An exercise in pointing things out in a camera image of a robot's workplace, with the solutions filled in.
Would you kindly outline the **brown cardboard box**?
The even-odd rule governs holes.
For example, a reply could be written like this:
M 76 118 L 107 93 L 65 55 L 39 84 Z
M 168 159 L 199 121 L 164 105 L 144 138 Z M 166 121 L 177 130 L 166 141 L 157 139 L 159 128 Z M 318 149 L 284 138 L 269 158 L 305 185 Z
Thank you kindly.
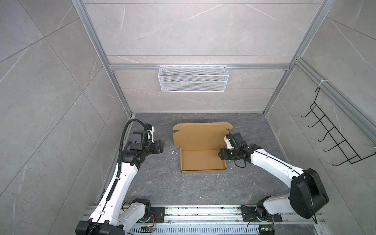
M 173 127 L 174 144 L 180 147 L 182 173 L 223 172 L 218 154 L 233 126 L 228 122 L 179 123 Z

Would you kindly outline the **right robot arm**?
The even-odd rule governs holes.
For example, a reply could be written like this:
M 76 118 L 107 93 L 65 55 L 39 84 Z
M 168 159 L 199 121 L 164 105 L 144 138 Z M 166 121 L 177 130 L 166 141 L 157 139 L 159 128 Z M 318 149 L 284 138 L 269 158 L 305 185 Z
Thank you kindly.
M 305 219 L 317 221 L 316 213 L 329 202 L 329 196 L 317 171 L 302 169 L 269 154 L 256 144 L 248 145 L 240 133 L 228 133 L 219 151 L 222 160 L 243 160 L 258 166 L 281 180 L 289 194 L 267 196 L 257 203 L 257 220 L 266 221 L 274 215 L 295 212 Z

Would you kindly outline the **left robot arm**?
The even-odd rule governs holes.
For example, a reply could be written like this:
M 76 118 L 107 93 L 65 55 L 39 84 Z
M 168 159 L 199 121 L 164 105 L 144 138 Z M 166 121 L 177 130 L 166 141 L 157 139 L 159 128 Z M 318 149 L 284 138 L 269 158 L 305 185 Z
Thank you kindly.
M 122 211 L 126 193 L 146 156 L 163 152 L 164 142 L 154 140 L 154 130 L 134 132 L 136 142 L 129 141 L 122 151 L 116 174 L 88 220 L 79 221 L 77 235 L 126 235 L 137 222 L 148 222 L 152 216 L 148 199 L 135 199 Z

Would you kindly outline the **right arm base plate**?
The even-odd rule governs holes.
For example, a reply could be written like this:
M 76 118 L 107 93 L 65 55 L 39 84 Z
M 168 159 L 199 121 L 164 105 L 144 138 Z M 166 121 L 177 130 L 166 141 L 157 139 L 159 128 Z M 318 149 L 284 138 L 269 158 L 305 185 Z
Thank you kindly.
M 244 222 L 282 222 L 280 214 L 269 214 L 262 206 L 246 206 L 240 207 L 241 215 Z

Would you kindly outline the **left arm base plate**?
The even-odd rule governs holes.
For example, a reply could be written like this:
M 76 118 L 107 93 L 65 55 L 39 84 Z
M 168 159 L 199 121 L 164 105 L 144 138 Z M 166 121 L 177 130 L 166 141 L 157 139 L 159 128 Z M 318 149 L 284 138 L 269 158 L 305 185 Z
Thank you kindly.
M 146 209 L 146 214 L 138 220 L 140 223 L 163 223 L 165 219 L 165 207 L 151 207 Z

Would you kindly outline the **aluminium mounting rail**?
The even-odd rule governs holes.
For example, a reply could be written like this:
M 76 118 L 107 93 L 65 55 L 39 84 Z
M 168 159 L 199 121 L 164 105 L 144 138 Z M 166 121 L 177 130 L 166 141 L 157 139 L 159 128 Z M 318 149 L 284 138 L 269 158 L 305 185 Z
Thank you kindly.
M 264 223 L 264 224 L 325 224 L 320 213 L 312 219 L 305 219 L 295 213 L 282 213 L 258 217 L 255 206 L 241 205 L 156 205 L 152 214 L 157 222 L 172 223 Z

